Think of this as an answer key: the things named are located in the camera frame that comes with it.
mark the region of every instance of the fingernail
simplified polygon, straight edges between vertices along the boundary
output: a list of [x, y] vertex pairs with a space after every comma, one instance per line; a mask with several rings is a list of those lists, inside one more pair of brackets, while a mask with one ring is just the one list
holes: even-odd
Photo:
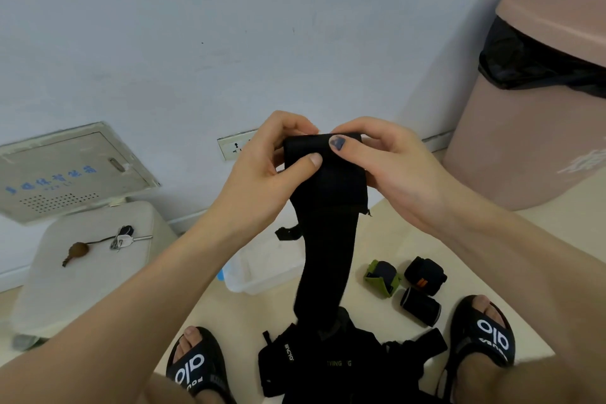
[[343, 147], [343, 144], [345, 144], [345, 138], [342, 138], [341, 136], [332, 136], [329, 139], [329, 144], [338, 151], [340, 151], [341, 147]]
[[312, 161], [316, 168], [322, 164], [322, 155], [320, 154], [311, 154], [309, 156], [309, 159]]

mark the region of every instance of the electrical outlet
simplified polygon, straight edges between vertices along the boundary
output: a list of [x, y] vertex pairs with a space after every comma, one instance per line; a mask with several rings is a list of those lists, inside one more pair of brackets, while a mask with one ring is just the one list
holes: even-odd
[[226, 160], [235, 160], [238, 158], [238, 155], [242, 152], [246, 143], [253, 139], [254, 133], [256, 132], [257, 130], [252, 129], [251, 131], [245, 131], [217, 139], [221, 152], [223, 153], [223, 158]]

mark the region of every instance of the brown ball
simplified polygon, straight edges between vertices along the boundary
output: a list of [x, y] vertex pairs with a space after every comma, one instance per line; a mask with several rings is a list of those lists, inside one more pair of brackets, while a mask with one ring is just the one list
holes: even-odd
[[72, 247], [70, 247], [69, 255], [70, 257], [82, 257], [88, 254], [89, 247], [86, 243], [74, 243]]

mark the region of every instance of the slide sandal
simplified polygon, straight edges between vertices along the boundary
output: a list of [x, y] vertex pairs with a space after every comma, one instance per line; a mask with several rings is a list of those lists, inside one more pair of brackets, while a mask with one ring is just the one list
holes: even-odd
[[436, 389], [436, 396], [446, 402], [452, 402], [456, 371], [467, 355], [485, 354], [498, 367], [503, 368], [513, 366], [515, 359], [516, 341], [505, 315], [495, 304], [490, 303], [503, 318], [503, 327], [473, 308], [474, 298], [475, 295], [468, 295], [454, 310], [450, 325], [450, 356]]
[[198, 326], [202, 341], [173, 364], [179, 342], [170, 352], [166, 376], [185, 388], [192, 396], [205, 389], [219, 393], [227, 404], [236, 404], [229, 385], [223, 353], [215, 336]]

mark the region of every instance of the tile floor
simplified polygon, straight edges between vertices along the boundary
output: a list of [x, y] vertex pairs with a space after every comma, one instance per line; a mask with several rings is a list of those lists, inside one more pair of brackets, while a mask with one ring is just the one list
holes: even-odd
[[[545, 205], [522, 211], [529, 220], [565, 239], [597, 258], [606, 261], [606, 169]], [[392, 299], [382, 300], [362, 282], [368, 263], [374, 258], [386, 260], [403, 270], [415, 256], [430, 257], [440, 263], [449, 276], [436, 299], [443, 315], [436, 327], [446, 332], [455, 303], [467, 294], [487, 294], [504, 311], [516, 334], [518, 360], [550, 355], [543, 340], [480, 278], [436, 239], [406, 224], [388, 202], [372, 209], [372, 217], [360, 217], [352, 272], [342, 305], [356, 326], [372, 331], [379, 341], [406, 340], [425, 331], [398, 307], [403, 289]], [[297, 288], [293, 280], [257, 296], [229, 292], [214, 281], [193, 309], [185, 325], [199, 324], [211, 329], [221, 343], [227, 362], [233, 393], [241, 404], [263, 401], [256, 357], [265, 345], [261, 333], [269, 330], [275, 337], [294, 321], [292, 304]], [[10, 349], [11, 332], [5, 320], [18, 289], [0, 294], [0, 364], [16, 353]], [[163, 373], [168, 352], [156, 369]], [[447, 353], [425, 366], [421, 388], [433, 392]], [[281, 402], [280, 398], [266, 402]]]

